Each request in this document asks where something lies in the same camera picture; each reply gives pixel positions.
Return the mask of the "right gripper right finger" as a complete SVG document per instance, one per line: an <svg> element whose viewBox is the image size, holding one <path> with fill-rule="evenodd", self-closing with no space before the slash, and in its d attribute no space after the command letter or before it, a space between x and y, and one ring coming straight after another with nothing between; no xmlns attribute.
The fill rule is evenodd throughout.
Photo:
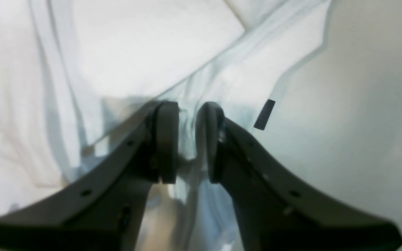
<svg viewBox="0 0 402 251"><path fill-rule="evenodd" d="M246 251L396 251L392 222L340 202L280 164L215 102L198 111L211 183L229 194Z"/></svg>

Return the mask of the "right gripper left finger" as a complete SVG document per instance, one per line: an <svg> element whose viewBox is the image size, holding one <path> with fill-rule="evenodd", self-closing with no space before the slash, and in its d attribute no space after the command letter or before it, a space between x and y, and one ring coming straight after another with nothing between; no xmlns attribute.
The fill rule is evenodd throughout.
<svg viewBox="0 0 402 251"><path fill-rule="evenodd" d="M153 184L174 184L179 107L164 101L91 172L0 217L0 249L132 251Z"/></svg>

